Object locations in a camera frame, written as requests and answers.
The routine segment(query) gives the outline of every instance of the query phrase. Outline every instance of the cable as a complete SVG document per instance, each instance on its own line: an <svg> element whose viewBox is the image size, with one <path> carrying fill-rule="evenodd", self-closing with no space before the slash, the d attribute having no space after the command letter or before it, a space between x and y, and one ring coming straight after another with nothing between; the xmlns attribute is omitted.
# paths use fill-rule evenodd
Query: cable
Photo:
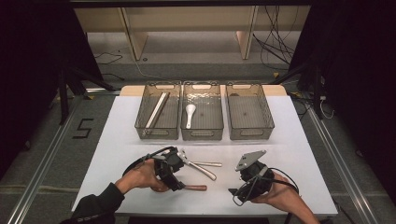
<svg viewBox="0 0 396 224"><path fill-rule="evenodd" d="M344 215L346 215L346 218L349 220L349 222L351 224L355 224L355 222L353 221L352 217L350 217L350 215L346 212L346 210L344 210L344 208L341 207L341 205L333 197L332 197L332 201L338 207L338 209L341 210L341 212L343 212Z"/></svg>
<svg viewBox="0 0 396 224"><path fill-rule="evenodd" d="M96 59L96 58L99 58L99 57L102 57L102 55L104 55L104 54L109 54L109 55L111 55L111 56L118 56L119 58L117 58L117 59L115 59L115 60L113 60L113 61L110 61L110 62L108 62L108 63L99 63L99 64L110 64L110 63L114 63L115 61L118 61L119 59L122 58L122 55L120 55L120 54L112 54L112 53L108 53L108 52L103 52L103 53L101 53L101 54L95 56L95 59Z"/></svg>
<svg viewBox="0 0 396 224"><path fill-rule="evenodd" d="M281 170L279 170L279 169L277 169L277 168L268 168L268 169L269 169L269 170L276 170L276 171L280 172L281 174L285 175L285 176L293 183L293 185L292 185L291 183L286 182L286 181L281 181L281 180L277 180L277 179L273 179L273 178L266 178L266 177L262 177L262 176L260 176L260 175L255 175L255 176L253 176L252 178L250 178L248 181L246 181L246 182L245 182L245 183L233 194L233 202L234 202L236 205L242 206L245 202L248 201L248 198L250 198L251 191L253 191L253 189L254 189L254 187L255 187L255 185L256 185L256 183L257 183L258 180L266 180L266 181L270 181L270 182L272 182L272 183L283 184L283 185L286 185L286 186L289 186L289 187L293 188L297 193L299 193L299 189L298 189L297 184L296 184L296 183L294 182L294 180L293 180L290 176L288 176L285 172L283 172L283 171L281 171ZM251 181L253 181L253 184L251 185L251 188L250 188L250 190L249 190L249 192L248 192L248 194L247 194L245 200L244 200L242 203L237 203L237 202L235 201L235 195L238 195L239 191L240 191L244 186L247 186L248 183L250 183ZM285 219L285 222L284 222L284 223L285 223L285 224L288 224L288 223L290 222L291 217L292 217L292 213L288 213L288 215L286 216L286 219Z"/></svg>
<svg viewBox="0 0 396 224"><path fill-rule="evenodd" d="M143 77L154 77L154 78L158 78L158 79L161 79L161 80L167 80L167 81L171 81L172 80L172 79L169 79L169 78L156 77L156 76L143 74L143 72L140 70L139 64L137 63L136 60L134 60L134 63L136 64L137 70L139 71L140 75L142 75Z"/></svg>
<svg viewBox="0 0 396 224"><path fill-rule="evenodd" d="M125 78L116 76L116 75L114 75L114 74L112 74L112 73L103 73L102 75L103 75L103 76L113 76L113 77L117 77L117 78L119 78L119 79L122 80L122 81L125 80Z"/></svg>
<svg viewBox="0 0 396 224"><path fill-rule="evenodd" d="M321 110L323 116L324 116L326 119L332 119L332 117L334 116L334 110L332 111L332 115L331 115L330 117L327 117L327 115L324 113L323 108L322 108L323 101L324 101L324 100L321 100L321 101L320 101L320 110Z"/></svg>

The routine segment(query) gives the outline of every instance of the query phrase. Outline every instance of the clear plastic bin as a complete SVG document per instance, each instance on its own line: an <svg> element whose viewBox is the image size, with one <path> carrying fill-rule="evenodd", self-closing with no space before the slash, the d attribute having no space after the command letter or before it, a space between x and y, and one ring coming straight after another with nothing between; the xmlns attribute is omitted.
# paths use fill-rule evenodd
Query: clear plastic bin
<svg viewBox="0 0 396 224"><path fill-rule="evenodd" d="M183 140L221 140L224 122L220 86L217 81L186 81L183 83L181 133ZM187 105L195 105L191 128L187 129Z"/></svg>
<svg viewBox="0 0 396 224"><path fill-rule="evenodd" d="M146 85L134 125L141 139L178 139L180 89L180 82L149 82ZM163 93L168 95L163 105L156 109Z"/></svg>
<svg viewBox="0 0 396 224"><path fill-rule="evenodd" d="M269 139L275 124L262 84L228 82L226 91L230 139Z"/></svg>

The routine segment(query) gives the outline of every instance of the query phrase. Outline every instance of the black cable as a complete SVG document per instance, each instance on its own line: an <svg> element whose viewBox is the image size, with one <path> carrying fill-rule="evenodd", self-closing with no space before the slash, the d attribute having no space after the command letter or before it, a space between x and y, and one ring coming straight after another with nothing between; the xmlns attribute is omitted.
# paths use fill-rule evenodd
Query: black cable
<svg viewBox="0 0 396 224"><path fill-rule="evenodd" d="M268 168L268 169L270 169L270 170L276 170L276 171L280 172L281 174L285 175L294 185L292 185L291 183L288 183L288 182L286 182L286 181L277 180L277 179L273 179L273 178L266 178L266 177L262 177L262 176L259 176L259 175L255 175L255 176L253 176L252 178L250 178L247 182L245 182L245 183L233 194L233 202L234 202L236 205L242 206L245 202L248 201L248 198L250 197L251 191L253 191L254 186L256 185L258 179L260 179L260 180L267 180L267 181L270 181L270 182L272 182L272 183L278 183L278 184L283 184L283 185L289 186L289 187L293 188L297 193L299 193L299 189L298 189L297 184L296 184L296 183L294 182L294 180L291 179L291 177L288 176L285 172L283 172L283 171L281 171L281 170L279 170L279 169L277 169L277 168ZM235 195L237 195L237 194L239 193L239 191L240 191L244 186L246 186L248 183L250 183L250 181L254 181L254 182L253 182L253 184L252 184L252 186L251 186L251 188L250 188L250 191L249 191L249 193L247 194L245 200L244 200L241 204L237 203L237 202L235 201ZM285 219L284 224L288 224L288 223L290 222L290 220L291 220L291 217L292 217L292 213L288 213L288 215L286 216L286 219Z"/></svg>
<svg viewBox="0 0 396 224"><path fill-rule="evenodd" d="M352 217L350 217L350 215L346 212L346 210L344 210L343 207L341 207L341 205L332 197L332 201L334 202L334 204L341 210L341 212L344 213L344 215L346 216L346 218L349 220L349 222L351 224L355 224L355 222L353 221Z"/></svg>
<svg viewBox="0 0 396 224"><path fill-rule="evenodd" d="M112 54L112 53L104 52L104 53L101 53L101 54L95 56L95 59L101 57L101 56L104 55L104 54L109 54L109 55L111 55L111 56L118 56L119 58L117 58L117 59L115 59L115 60L113 60L113 61L110 61L110 62L108 62L108 63L99 63L99 64L110 64L110 63L114 63L115 61L118 61L119 59L122 58L122 55L120 55L120 54Z"/></svg>
<svg viewBox="0 0 396 224"><path fill-rule="evenodd" d="M117 77L117 78L119 78L119 79L122 80L122 81L125 80L125 78L119 77L119 76L114 75L114 74L112 74L112 73L103 73L102 75L103 75L103 76L113 76L113 77Z"/></svg>
<svg viewBox="0 0 396 224"><path fill-rule="evenodd" d="M281 37L280 37L279 31L278 31L278 29L277 29L277 17L278 17L278 14L279 14L279 7L276 7L276 10L275 10L275 12L276 12L275 22L274 22L273 18L271 18L270 14L269 14L269 12L268 12L267 7L264 7L264 8L265 8L265 12L267 13L268 19L269 19L270 22L271 22L271 31L270 31L270 34L267 36L267 39L265 40L265 42L268 41L269 36L272 36L279 44L282 44L282 45L283 45L283 47L285 48L285 51L291 56L291 54L289 53L288 49L291 50L291 51L294 51L294 49L288 47L288 46L283 42L283 40L284 40L285 38L281 38Z"/></svg>
<svg viewBox="0 0 396 224"><path fill-rule="evenodd" d="M253 34L254 38L257 40L257 42L260 44L260 46L262 47L262 50L265 49L268 52L272 53L274 56L276 56L279 60L281 60L284 63L289 64L288 61L286 61L285 59L282 59L279 55L275 54L273 51L271 51L270 49L268 49L265 45L261 44L261 41L259 40L259 38L257 38L254 34Z"/></svg>

